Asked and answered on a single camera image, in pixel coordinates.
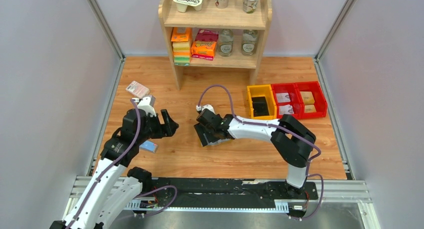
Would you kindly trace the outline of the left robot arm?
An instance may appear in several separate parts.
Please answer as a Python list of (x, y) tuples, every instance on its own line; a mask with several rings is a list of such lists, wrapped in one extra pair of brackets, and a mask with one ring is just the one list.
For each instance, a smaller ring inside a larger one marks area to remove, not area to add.
[(164, 123), (157, 114), (140, 108), (127, 111), (121, 127), (104, 144), (97, 168), (80, 199), (64, 219), (54, 221), (50, 228), (108, 229), (136, 196), (150, 195), (152, 174), (140, 167), (130, 169), (120, 187), (115, 192), (112, 189), (142, 143), (172, 137), (179, 128), (167, 110), (160, 112)]

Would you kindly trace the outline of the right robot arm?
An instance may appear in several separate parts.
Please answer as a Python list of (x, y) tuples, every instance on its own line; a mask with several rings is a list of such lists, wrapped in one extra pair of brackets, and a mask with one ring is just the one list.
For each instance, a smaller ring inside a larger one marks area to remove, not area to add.
[(205, 108), (199, 112), (196, 121), (194, 129), (204, 147), (235, 139), (271, 143), (288, 164), (287, 184), (297, 189), (304, 186), (316, 136), (294, 116), (285, 114), (272, 120), (248, 119), (232, 114), (221, 117)]

